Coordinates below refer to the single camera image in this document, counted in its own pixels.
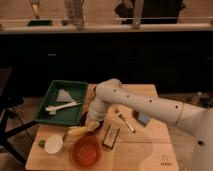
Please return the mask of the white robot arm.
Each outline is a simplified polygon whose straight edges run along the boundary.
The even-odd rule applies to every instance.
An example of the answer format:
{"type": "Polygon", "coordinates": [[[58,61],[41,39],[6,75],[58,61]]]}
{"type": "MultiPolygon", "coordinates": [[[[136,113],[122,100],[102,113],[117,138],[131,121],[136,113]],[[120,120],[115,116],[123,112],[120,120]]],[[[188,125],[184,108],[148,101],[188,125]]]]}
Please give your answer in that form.
{"type": "Polygon", "coordinates": [[[96,86],[85,124],[104,121],[112,104],[127,106],[194,136],[192,171],[213,171],[213,108],[134,94],[113,78],[96,86]]]}

